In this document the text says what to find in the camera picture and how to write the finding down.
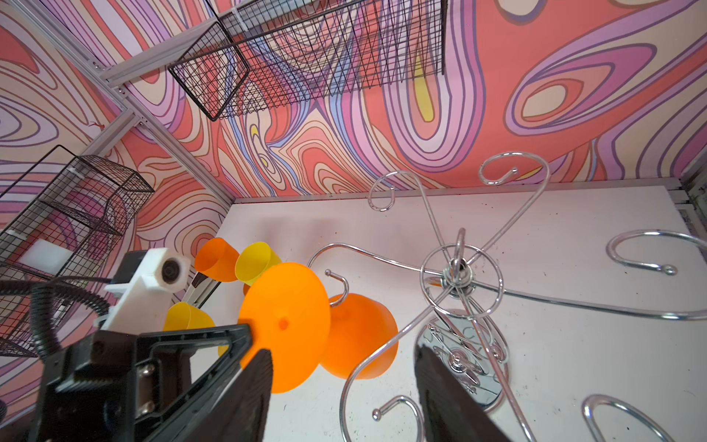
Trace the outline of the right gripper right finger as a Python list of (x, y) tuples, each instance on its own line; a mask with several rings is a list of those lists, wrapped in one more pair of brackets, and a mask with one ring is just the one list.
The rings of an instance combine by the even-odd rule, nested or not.
[(430, 347), (415, 350), (414, 372), (427, 441), (509, 441)]

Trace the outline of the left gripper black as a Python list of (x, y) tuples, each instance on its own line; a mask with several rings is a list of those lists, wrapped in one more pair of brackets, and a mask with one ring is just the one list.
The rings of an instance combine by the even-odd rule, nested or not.
[(97, 331), (45, 361), (30, 441), (187, 441), (252, 348), (247, 325)]

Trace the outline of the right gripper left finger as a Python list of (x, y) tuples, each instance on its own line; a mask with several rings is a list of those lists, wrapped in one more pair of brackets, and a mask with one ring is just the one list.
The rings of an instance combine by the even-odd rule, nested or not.
[(260, 350), (186, 441), (262, 441), (273, 378), (272, 354)]

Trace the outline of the yellow wine glass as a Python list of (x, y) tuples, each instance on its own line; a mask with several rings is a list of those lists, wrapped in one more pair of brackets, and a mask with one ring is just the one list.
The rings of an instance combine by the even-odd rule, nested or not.
[(163, 325), (164, 332), (214, 328), (214, 320), (204, 311), (185, 302), (171, 306)]
[(235, 264), (235, 275), (244, 285), (253, 285), (267, 270), (281, 262), (268, 243), (256, 242), (241, 252)]

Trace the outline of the orange wine glass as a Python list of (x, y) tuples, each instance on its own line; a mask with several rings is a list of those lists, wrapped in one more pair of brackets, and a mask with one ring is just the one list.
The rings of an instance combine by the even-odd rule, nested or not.
[(195, 269), (198, 273), (220, 282), (237, 281), (236, 264), (239, 252), (222, 238), (213, 238), (200, 248), (195, 257)]
[(383, 304), (359, 294), (333, 298), (320, 278), (299, 263), (267, 270), (250, 288), (239, 323), (250, 326), (250, 364), (260, 350), (272, 354), (272, 393), (290, 392), (323, 366), (345, 379), (354, 368), (398, 332)]

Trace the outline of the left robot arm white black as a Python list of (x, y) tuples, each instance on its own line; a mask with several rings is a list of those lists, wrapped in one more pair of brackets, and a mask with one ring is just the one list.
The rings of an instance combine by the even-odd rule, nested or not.
[(29, 327), (43, 361), (31, 416), (6, 427), (5, 441), (260, 441), (269, 403), (241, 359), (246, 325), (133, 335), (96, 331), (62, 347), (52, 324), (57, 298), (97, 313), (108, 303), (57, 279), (5, 281), (29, 299)]

